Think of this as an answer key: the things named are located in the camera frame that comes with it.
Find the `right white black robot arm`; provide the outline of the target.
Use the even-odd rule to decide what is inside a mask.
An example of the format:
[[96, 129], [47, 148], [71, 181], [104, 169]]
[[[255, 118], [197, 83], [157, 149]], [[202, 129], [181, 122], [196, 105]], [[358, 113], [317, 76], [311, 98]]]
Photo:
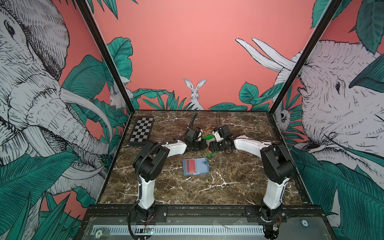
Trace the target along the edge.
[[281, 209], [286, 185], [296, 169], [288, 149], [280, 141], [263, 142], [245, 135], [236, 137], [227, 125], [215, 128], [213, 136], [215, 141], [209, 144], [211, 152], [240, 150], [262, 159], [268, 185], [260, 212], [265, 220], [271, 220]]

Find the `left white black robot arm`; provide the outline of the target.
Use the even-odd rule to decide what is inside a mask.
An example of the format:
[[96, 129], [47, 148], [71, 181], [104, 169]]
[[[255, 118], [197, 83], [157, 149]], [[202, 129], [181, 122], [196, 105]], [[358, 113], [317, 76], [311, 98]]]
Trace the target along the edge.
[[178, 139], [158, 143], [148, 140], [134, 160], [133, 167], [139, 183], [137, 205], [135, 209], [145, 218], [154, 214], [155, 180], [160, 175], [168, 157], [183, 155], [190, 151], [202, 151], [207, 142], [202, 138], [203, 130], [188, 127]]

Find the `green card tray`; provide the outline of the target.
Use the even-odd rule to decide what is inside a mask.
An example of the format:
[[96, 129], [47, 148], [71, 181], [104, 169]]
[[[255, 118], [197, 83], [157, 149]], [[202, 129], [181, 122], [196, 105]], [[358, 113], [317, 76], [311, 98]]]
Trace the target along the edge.
[[203, 137], [203, 139], [206, 140], [206, 143], [207, 143], [207, 147], [206, 147], [206, 153], [207, 155], [212, 155], [212, 151], [209, 149], [209, 146], [210, 146], [210, 143], [211, 142], [215, 142], [216, 139], [213, 135], [209, 135], [209, 136], [206, 136], [206, 137]]

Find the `white red credit card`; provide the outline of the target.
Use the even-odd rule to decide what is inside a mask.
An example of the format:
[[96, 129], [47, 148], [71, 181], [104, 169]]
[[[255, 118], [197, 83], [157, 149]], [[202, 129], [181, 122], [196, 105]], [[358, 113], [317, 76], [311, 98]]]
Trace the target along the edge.
[[186, 160], [186, 173], [187, 174], [195, 174], [196, 173], [195, 160]]

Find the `blue card holder wallet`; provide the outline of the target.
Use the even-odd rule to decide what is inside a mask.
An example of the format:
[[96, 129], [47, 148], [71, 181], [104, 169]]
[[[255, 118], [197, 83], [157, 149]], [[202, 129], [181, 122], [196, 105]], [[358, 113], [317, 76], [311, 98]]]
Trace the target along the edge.
[[[186, 173], [186, 160], [195, 160], [195, 165], [196, 165], [196, 173], [195, 174], [187, 174]], [[209, 164], [207, 158], [184, 159], [183, 160], [184, 176], [208, 174], [210, 172], [209, 167], [210, 167], [210, 164]]]

